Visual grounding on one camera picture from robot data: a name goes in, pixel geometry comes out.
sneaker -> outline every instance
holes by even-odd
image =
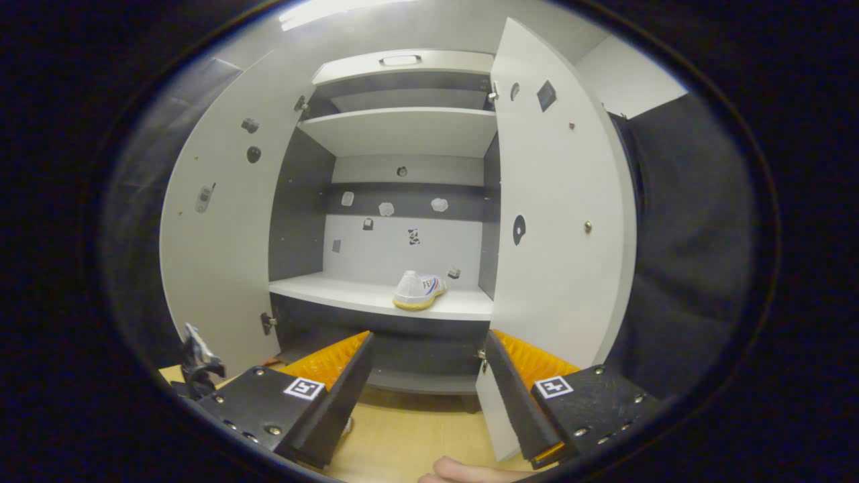
[[[448,284],[440,277],[407,270],[393,294],[393,304],[405,310],[423,310],[447,289]]]

cabinet door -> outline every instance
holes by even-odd
[[[491,82],[502,201],[490,328],[579,368],[600,364],[624,317],[636,255],[618,135],[570,62],[518,21],[507,20]],[[490,374],[479,374],[478,396],[501,460],[518,443]]]
[[[182,339],[186,323],[199,329],[227,377],[279,352],[275,331],[264,335],[259,320],[271,314],[271,201],[302,113],[292,106],[314,92],[309,81],[284,89],[280,59],[260,59],[212,103],[179,155],[161,213],[170,315]],[[259,123],[253,134],[241,126],[246,116]]]

hand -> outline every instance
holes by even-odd
[[[534,473],[464,465],[447,456],[433,463],[434,474],[425,474],[417,483],[512,483]]]

sticker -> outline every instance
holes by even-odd
[[[241,121],[241,128],[254,134],[259,129],[259,123],[251,118]]]
[[[383,217],[390,217],[393,214],[393,204],[386,202],[379,205],[379,214]]]
[[[322,382],[311,381],[304,377],[297,377],[288,388],[283,390],[283,393],[306,400],[314,400],[324,387],[325,384]]]
[[[550,377],[540,381],[534,381],[543,399],[551,399],[560,395],[573,392],[573,388],[561,376]]]
[[[444,198],[436,198],[429,202],[429,205],[435,211],[445,211],[448,208],[448,201]]]
[[[539,101],[539,106],[543,109],[543,112],[557,101],[555,88],[551,86],[549,81],[546,81],[545,84],[543,84],[543,87],[539,88],[537,91],[537,100]]]
[[[525,236],[525,218],[519,215],[513,221],[513,243],[519,245],[519,241],[521,241],[523,236]]]
[[[250,148],[247,148],[247,160],[251,162],[251,164],[254,164],[255,162],[259,161],[259,157],[262,156],[262,154],[262,150],[260,150],[256,146],[251,146]]]

white shelf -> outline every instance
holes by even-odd
[[[269,291],[341,309],[421,319],[488,321],[492,315],[492,300],[478,287],[451,289],[428,309],[412,312],[394,307],[391,301],[395,286],[351,282],[317,272],[271,282]]]
[[[452,107],[392,107],[298,123],[336,157],[438,155],[483,158],[495,137],[495,113]]]
[[[420,56],[418,62],[408,62],[401,65],[386,65],[380,61],[383,58],[396,56]],[[446,71],[462,72],[467,74],[489,75],[494,58],[491,54],[480,52],[442,51],[442,50],[401,50],[374,52],[355,57],[341,58],[322,65],[314,76],[314,85],[335,83],[360,76],[374,74],[387,74],[389,72],[414,72],[414,71]]]

